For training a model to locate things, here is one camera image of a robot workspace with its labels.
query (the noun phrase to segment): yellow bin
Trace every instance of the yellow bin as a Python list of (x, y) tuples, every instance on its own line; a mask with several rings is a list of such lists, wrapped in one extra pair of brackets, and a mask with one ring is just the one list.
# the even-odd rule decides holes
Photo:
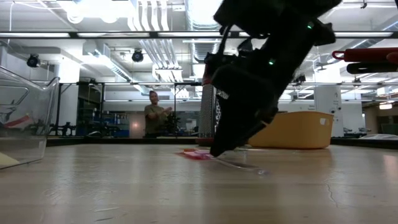
[(323, 149), (330, 145), (333, 115), (316, 111), (279, 113), (249, 139), (252, 147)]

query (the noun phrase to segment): black robotic arm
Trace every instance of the black robotic arm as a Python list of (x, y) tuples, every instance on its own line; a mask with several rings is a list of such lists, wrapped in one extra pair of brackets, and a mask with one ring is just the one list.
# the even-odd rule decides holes
[[(277, 103), (294, 72), (314, 45), (336, 41), (331, 24), (317, 18), (341, 0), (224, 0), (214, 15), (223, 28), (218, 53), (208, 54), (204, 78), (222, 91), (221, 108), (210, 153), (217, 157), (244, 144), (271, 123)], [(232, 26), (251, 38), (267, 39), (261, 49), (224, 55)]]

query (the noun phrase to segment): ceiling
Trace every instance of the ceiling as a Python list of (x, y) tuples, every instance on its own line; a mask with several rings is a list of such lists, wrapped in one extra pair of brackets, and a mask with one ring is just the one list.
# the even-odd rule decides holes
[[(127, 18), (121, 17), (115, 23), (105, 23), (99, 18), (84, 18), (81, 23), (72, 24), (68, 21), (67, 12), (60, 8), (60, 4), (56, 0), (42, 1), (14, 1), (16, 4), (12, 6), (12, 1), (0, 0), (0, 31), (9, 31), (10, 25), (12, 31), (82, 31), (82, 32), (100, 32), (100, 31), (131, 31), (127, 25)], [(129, 1), (118, 1), (118, 7), (121, 14), (126, 11)], [(186, 12), (183, 8), (184, 0), (168, 0), (167, 5), (167, 22), (170, 30), (181, 31), (188, 30)], [(344, 0), (344, 4), (336, 9), (323, 15), (320, 20), (323, 22), (332, 22), (334, 30), (337, 31), (369, 31), (383, 30), (393, 22), (398, 21), (398, 11), (395, 1), (391, 0), (372, 0), (368, 1), (368, 6), (361, 9), (363, 1)], [(57, 8), (54, 10), (44, 9), (44, 7)], [(182, 77), (188, 78), (194, 75), (192, 70), (192, 57), (190, 44), (184, 43), (188, 40), (174, 39), (172, 46), (174, 48), (176, 58), (182, 67)], [(237, 45), (242, 40), (233, 39), (227, 41), (227, 52), (236, 51)], [(306, 61), (300, 67), (300, 71), (306, 75), (307, 81), (313, 80), (313, 61), (318, 60), (320, 55), (331, 54), (334, 50), (352, 47), (353, 44), (361, 40), (339, 39), (336, 43), (321, 47), (314, 47), (308, 54)], [(104, 65), (92, 63), (90, 57), (85, 55), (81, 46), (84, 40), (12, 40), (11, 46), (18, 49), (19, 53), (23, 53), (24, 49), (29, 47), (58, 47), (68, 54), (75, 57), (80, 63), (85, 65), (85, 69), (81, 71), (84, 76), (97, 79), (114, 77), (114, 73)], [(263, 40), (253, 40), (255, 47), (260, 47)], [(145, 54), (144, 61), (134, 63), (131, 55), (134, 49), (141, 49), (143, 46), (136, 39), (118, 39), (118, 40), (96, 40), (97, 46), (106, 44), (111, 49), (111, 58), (117, 61), (123, 69), (129, 72), (133, 77), (142, 81), (153, 82), (151, 59)], [(398, 40), (383, 40), (372, 47), (395, 47), (398, 46)], [(343, 63), (336, 63), (330, 66), (341, 68), (341, 77), (343, 81), (351, 81), (354, 79), (345, 70)], [(396, 73), (386, 73), (371, 76), (366, 82), (382, 82), (385, 79), (392, 80), (398, 78)]]

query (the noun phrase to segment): fluorescent light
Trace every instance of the fluorescent light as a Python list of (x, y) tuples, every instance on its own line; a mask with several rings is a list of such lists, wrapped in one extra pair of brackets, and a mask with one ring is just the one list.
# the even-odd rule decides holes
[(174, 85), (174, 83), (149, 83), (149, 82), (140, 82), (140, 83), (135, 83), (136, 85)]
[(99, 38), (99, 37), (125, 37), (125, 38), (146, 38), (149, 37), (147, 32), (79, 32), (77, 33), (79, 37), (83, 38)]
[(0, 38), (66, 38), (70, 37), (68, 33), (48, 33), (48, 32), (0, 32)]
[(341, 37), (390, 37), (393, 32), (335, 32), (337, 38)]
[(130, 83), (105, 83), (105, 85), (131, 85)]
[(218, 44), (220, 40), (182, 40), (184, 44)]
[(389, 110), (392, 108), (392, 104), (390, 103), (384, 103), (379, 105), (380, 110)]
[(159, 32), (159, 37), (215, 37), (220, 38), (222, 35), (219, 32), (202, 32), (202, 31), (191, 31), (191, 32)]

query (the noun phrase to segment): cable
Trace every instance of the cable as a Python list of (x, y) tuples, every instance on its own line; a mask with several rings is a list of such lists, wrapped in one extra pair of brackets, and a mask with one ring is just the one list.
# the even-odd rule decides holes
[(37, 6), (33, 6), (33, 5), (30, 5), (30, 4), (23, 3), (23, 2), (15, 2), (15, 4), (21, 4), (21, 5), (23, 5), (23, 6), (32, 7), (32, 8), (34, 8), (34, 9), (45, 9), (45, 10), (49, 10), (49, 9), (63, 9), (62, 7), (37, 7)]
[[(15, 2), (12, 2), (11, 3), (11, 6), (10, 6), (10, 26), (9, 26), (9, 32), (11, 32), (11, 28), (12, 28), (12, 8), (14, 7), (14, 5), (15, 5)], [(10, 39), (8, 39), (7, 40), (7, 45), (9, 45), (10, 44)]]

